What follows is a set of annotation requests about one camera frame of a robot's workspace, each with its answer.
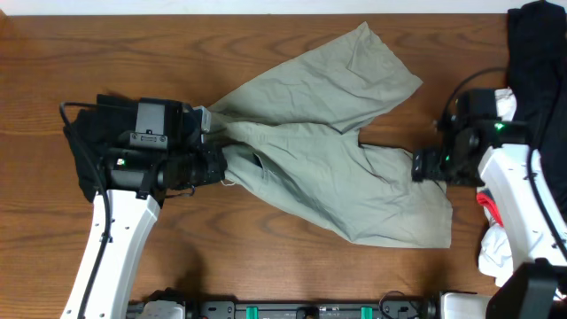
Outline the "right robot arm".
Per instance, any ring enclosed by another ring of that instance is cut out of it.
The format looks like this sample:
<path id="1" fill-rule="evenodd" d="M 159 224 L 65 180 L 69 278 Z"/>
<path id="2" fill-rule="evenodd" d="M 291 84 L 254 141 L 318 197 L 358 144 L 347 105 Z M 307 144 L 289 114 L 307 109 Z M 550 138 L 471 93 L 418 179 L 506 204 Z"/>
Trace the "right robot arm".
<path id="1" fill-rule="evenodd" d="M 511 250 L 511 277 L 492 297 L 440 295 L 438 318 L 564 318 L 566 225 L 531 149 L 526 123 L 514 121 L 508 89 L 471 89 L 452 97 L 438 128 L 442 143 L 413 155 L 411 176 L 484 187 Z"/>

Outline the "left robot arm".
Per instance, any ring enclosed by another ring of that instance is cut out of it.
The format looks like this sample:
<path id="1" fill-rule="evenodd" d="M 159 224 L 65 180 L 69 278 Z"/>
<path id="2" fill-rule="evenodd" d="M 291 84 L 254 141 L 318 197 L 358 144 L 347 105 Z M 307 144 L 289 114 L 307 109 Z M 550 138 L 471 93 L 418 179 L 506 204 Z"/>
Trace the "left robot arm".
<path id="1" fill-rule="evenodd" d="M 173 289 L 130 300 L 139 261 L 166 199 L 191 197 L 225 178 L 212 115 L 169 99 L 97 95 L 62 118 L 80 187 L 93 205 L 88 242 L 64 318 L 196 318 Z"/>

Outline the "khaki green shorts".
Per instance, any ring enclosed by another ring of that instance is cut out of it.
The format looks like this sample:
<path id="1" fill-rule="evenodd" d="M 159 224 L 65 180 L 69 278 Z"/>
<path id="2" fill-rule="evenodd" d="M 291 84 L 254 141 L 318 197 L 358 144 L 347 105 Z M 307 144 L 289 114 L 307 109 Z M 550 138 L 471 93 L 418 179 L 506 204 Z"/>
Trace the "khaki green shorts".
<path id="1" fill-rule="evenodd" d="M 288 60 L 210 108 L 226 178 L 357 245 L 447 248 L 442 182 L 412 180 L 412 155 L 361 144 L 360 130 L 420 87 L 369 28 Z"/>

